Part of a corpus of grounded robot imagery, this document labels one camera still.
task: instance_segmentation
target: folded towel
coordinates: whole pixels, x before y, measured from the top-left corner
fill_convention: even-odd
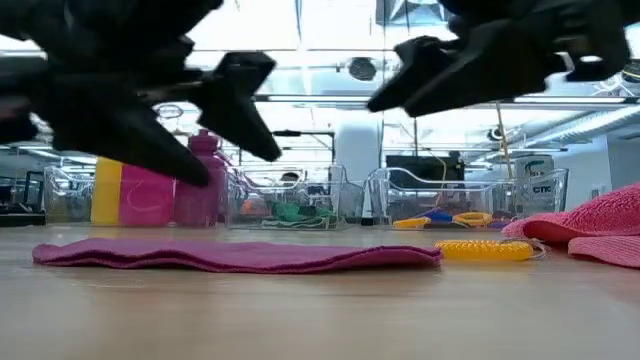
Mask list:
[[[438,249],[412,246],[356,248],[269,243],[102,239],[65,246],[38,245],[36,264],[49,266],[100,265],[117,269],[177,265],[210,272],[303,274],[373,266],[434,266]]]
[[[510,239],[569,243],[571,255],[640,267],[640,183],[599,196],[573,211],[516,221],[502,233]]]

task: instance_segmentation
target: pink water bottle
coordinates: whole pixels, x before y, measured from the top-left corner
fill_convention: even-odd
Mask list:
[[[173,213],[174,184],[170,177],[124,165],[120,184],[120,224],[168,225]]]
[[[189,138],[189,150],[209,169],[209,185],[197,187],[183,181],[176,185],[174,220],[179,226],[214,226],[226,194],[226,166],[218,153],[218,137],[200,130]]]

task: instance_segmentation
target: wooden table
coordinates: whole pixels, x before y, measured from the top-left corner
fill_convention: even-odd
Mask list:
[[[0,229],[2,360],[603,360],[640,356],[640,272],[551,254],[265,276],[31,264],[89,235],[424,245],[459,234]]]

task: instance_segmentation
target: yellow coiled toy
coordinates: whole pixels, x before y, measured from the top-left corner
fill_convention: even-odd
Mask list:
[[[448,240],[435,245],[440,248],[446,260],[506,260],[519,261],[544,256],[544,247],[535,244],[542,251],[535,255],[534,245],[524,241],[491,240]]]

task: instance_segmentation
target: yellow object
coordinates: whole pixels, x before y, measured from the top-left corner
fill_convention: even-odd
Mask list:
[[[487,226],[493,221],[493,216],[486,213],[464,213],[453,217],[454,222],[459,222],[468,226]]]
[[[428,217],[398,220],[393,222],[394,229],[422,229],[425,225],[431,224],[431,219]]]
[[[527,260],[534,257],[534,249],[523,241],[448,240],[436,243],[448,260]]]
[[[91,204],[91,223],[100,226],[118,225],[120,214],[120,182],[122,164],[98,158],[96,180]]]

